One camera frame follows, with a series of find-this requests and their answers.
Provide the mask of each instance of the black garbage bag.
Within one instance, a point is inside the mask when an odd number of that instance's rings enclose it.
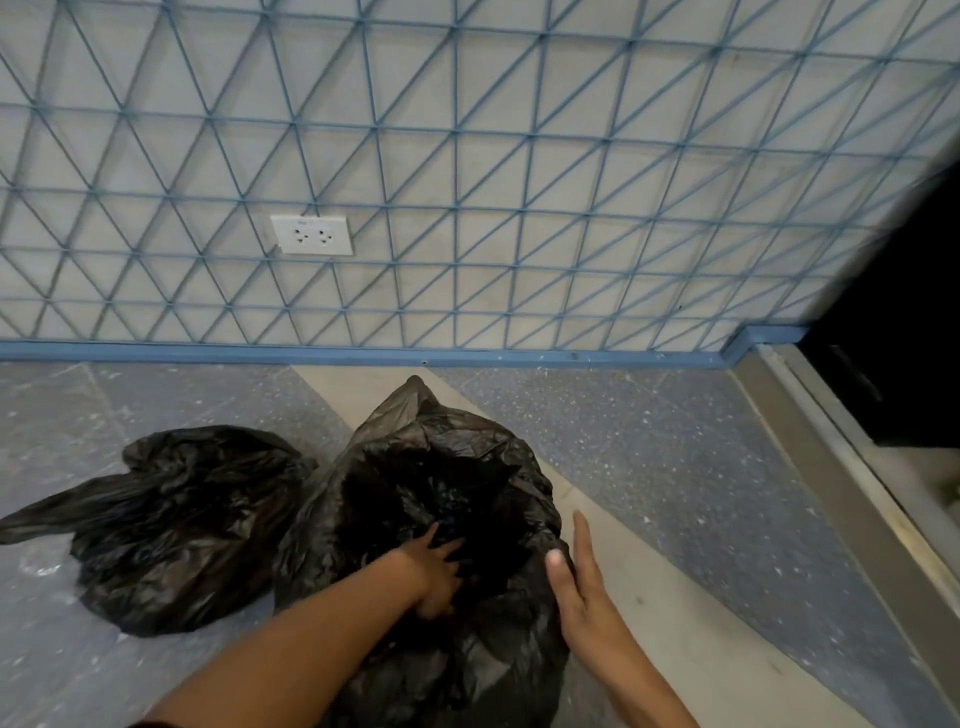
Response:
[[[316,468],[270,432],[213,425],[127,445],[129,473],[0,519],[0,544],[74,532],[80,600],[139,637],[189,632],[264,594]]]
[[[412,376],[305,490],[277,556],[277,609],[422,535],[432,522],[440,524],[437,544],[467,539],[456,558],[469,560],[473,577],[457,594],[453,616],[399,622],[322,726],[550,724],[567,647],[543,557],[555,547],[566,553],[566,545],[553,486],[525,442],[440,405]]]

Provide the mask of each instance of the wrinkled plastic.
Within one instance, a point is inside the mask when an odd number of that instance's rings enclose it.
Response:
[[[81,602],[140,637],[197,629],[270,588],[316,461],[270,432],[229,425],[149,435],[123,459],[129,473],[0,520],[0,544],[74,532]]]
[[[277,556],[277,609],[439,522],[470,560],[452,617],[404,618],[341,690],[325,728],[534,728],[557,711],[567,647],[543,567],[561,548],[552,485],[497,423],[440,405],[419,377],[354,433]]]

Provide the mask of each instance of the gray terrazzo floor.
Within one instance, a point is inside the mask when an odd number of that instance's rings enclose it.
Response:
[[[955,725],[730,374],[434,371],[878,728]]]
[[[735,381],[655,370],[438,370],[880,728],[952,718]],[[270,429],[322,462],[349,429],[286,367],[0,363],[0,516],[176,426]],[[73,596],[69,537],[0,549],[0,728],[122,726],[270,614],[127,638]],[[556,725],[613,726],[576,665]]]

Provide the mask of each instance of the electrical outlet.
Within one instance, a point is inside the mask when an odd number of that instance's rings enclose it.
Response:
[[[346,217],[271,215],[276,242],[291,255],[353,255]]]

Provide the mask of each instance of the white wall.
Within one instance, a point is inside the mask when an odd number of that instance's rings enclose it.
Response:
[[[715,351],[960,118],[955,0],[171,7],[0,0],[0,338]]]

